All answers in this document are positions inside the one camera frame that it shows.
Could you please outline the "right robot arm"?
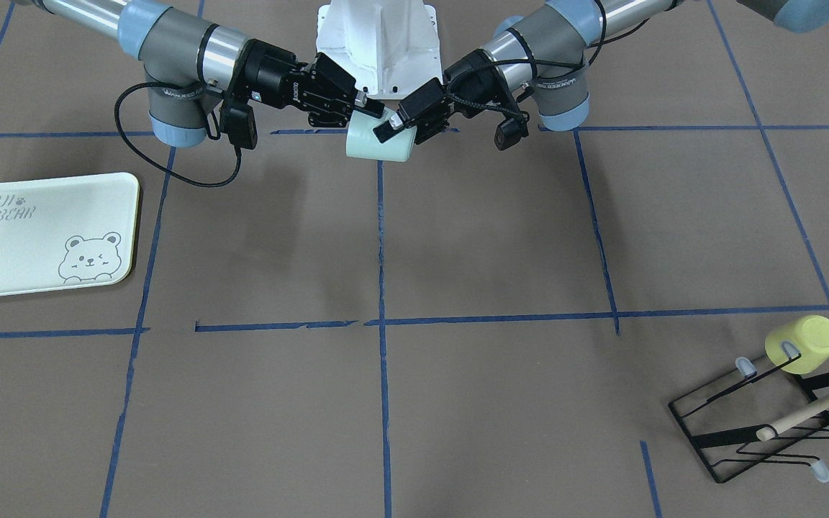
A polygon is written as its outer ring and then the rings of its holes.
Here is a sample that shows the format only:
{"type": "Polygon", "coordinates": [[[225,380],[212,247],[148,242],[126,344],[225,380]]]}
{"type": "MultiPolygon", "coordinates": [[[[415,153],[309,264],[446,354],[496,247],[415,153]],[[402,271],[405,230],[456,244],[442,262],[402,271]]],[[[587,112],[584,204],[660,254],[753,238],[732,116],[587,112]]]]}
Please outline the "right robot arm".
{"type": "Polygon", "coordinates": [[[252,150],[257,129],[250,101],[309,115],[313,127],[345,127],[353,114],[381,118],[384,105],[355,86],[329,56],[311,63],[273,44],[157,1],[37,1],[39,9],[101,33],[142,62],[154,135],[174,147],[207,137],[210,111],[220,132],[252,150]]]}

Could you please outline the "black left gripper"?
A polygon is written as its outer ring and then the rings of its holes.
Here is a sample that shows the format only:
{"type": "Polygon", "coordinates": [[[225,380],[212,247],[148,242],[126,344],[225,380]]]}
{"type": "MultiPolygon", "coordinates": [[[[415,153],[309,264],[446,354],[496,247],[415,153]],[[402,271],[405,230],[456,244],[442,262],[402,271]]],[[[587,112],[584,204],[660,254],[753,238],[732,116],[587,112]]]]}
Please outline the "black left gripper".
{"type": "Polygon", "coordinates": [[[492,60],[484,50],[474,50],[444,72],[446,82],[432,78],[401,100],[397,115],[391,115],[373,128],[379,143],[386,143],[401,132],[415,127],[414,143],[443,132],[450,126],[454,114],[473,118],[491,111],[520,117],[519,108],[509,82],[499,68],[504,65],[522,65],[523,59],[492,60]]]}

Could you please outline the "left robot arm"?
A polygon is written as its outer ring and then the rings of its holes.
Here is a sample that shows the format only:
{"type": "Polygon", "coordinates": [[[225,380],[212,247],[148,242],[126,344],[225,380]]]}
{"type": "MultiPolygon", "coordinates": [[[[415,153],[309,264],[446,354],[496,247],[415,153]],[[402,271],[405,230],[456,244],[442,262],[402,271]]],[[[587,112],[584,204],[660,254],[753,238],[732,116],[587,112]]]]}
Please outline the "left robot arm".
{"type": "Polygon", "coordinates": [[[525,17],[498,26],[492,39],[400,101],[374,128],[381,143],[414,129],[415,144],[442,132],[450,118],[502,114],[498,150],[527,137],[523,99],[535,101],[552,131],[579,127],[589,114],[586,72],[603,46],[632,34],[648,20],[677,9],[677,1],[547,1],[525,17]]]}

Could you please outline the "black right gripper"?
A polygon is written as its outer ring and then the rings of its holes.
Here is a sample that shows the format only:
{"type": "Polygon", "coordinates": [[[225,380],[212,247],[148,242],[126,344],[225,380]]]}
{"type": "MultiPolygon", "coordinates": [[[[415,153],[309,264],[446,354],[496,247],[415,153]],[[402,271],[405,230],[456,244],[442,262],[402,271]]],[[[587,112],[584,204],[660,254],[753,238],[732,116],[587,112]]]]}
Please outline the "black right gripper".
{"type": "Polygon", "coordinates": [[[262,40],[250,40],[245,79],[260,102],[273,108],[294,107],[308,114],[313,128],[346,127],[353,112],[382,118],[386,105],[355,88],[354,76],[324,53],[312,62],[262,40]]]}

